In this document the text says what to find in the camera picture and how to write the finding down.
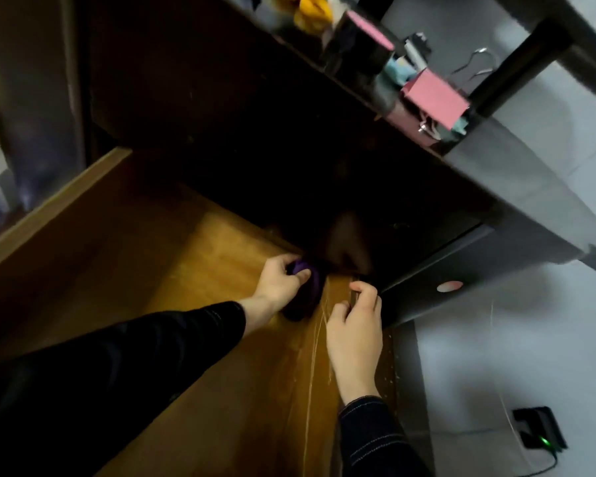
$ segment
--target hand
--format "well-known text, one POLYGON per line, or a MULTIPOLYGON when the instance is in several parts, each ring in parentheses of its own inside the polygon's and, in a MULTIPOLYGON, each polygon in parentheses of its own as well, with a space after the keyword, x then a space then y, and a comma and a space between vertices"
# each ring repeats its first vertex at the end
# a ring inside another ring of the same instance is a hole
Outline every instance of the hand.
POLYGON ((245 335, 265 326, 274 313, 294 299, 298 289, 310 278, 310 270, 302 270, 296 275, 286 273, 287 264, 299 257, 281 254, 265 261, 254 296, 239 301, 245 310, 245 335))
POLYGON ((336 304, 326 323, 326 349, 345 405, 367 395, 380 396, 375 370, 382 352, 382 299, 377 289, 362 281, 349 288, 360 293, 357 303, 350 313, 346 301, 336 304))

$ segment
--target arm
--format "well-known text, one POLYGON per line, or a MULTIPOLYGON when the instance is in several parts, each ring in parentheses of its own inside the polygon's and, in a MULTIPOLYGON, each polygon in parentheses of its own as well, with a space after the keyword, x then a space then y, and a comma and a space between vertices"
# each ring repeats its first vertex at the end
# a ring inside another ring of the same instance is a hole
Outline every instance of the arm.
POLYGON ((271 258, 254 296, 159 312, 0 366, 0 473, 92 475, 243 337, 285 306, 309 272, 271 258))
POLYGON ((382 351, 382 300, 363 282, 355 307, 338 303, 326 325, 326 347, 345 407, 340 413, 344 475, 429 477, 430 473, 406 442, 375 387, 375 369, 382 351))

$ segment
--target black sleeve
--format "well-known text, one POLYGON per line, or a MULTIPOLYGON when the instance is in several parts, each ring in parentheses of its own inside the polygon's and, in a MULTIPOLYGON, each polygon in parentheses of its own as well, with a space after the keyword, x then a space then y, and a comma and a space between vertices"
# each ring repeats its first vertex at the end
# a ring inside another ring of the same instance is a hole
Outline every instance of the black sleeve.
POLYGON ((0 474, 92 475, 243 337, 233 301, 161 312, 0 365, 0 474))
POLYGON ((345 477, 430 477, 381 398, 358 398, 339 418, 345 477))

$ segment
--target pink box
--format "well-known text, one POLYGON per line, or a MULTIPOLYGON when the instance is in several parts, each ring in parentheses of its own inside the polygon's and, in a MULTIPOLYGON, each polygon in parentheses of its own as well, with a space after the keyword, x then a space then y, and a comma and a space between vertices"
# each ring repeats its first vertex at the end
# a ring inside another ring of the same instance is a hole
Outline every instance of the pink box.
POLYGON ((448 130, 470 104, 453 87, 428 69, 402 87, 406 98, 448 130))

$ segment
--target black cable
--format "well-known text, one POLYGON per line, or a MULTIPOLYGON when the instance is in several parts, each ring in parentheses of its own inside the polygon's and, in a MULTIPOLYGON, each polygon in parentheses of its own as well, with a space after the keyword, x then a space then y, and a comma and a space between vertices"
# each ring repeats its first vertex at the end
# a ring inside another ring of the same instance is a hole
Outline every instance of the black cable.
POLYGON ((556 465, 559 463, 559 457, 556 456, 556 452, 552 452, 552 457, 554 457, 554 463, 552 465, 550 465, 548 468, 543 469, 539 472, 534 472, 533 474, 526 474, 526 475, 520 475, 517 477, 534 477, 535 475, 541 475, 544 474, 546 472, 549 472, 550 470, 552 470, 553 468, 556 467, 556 465))

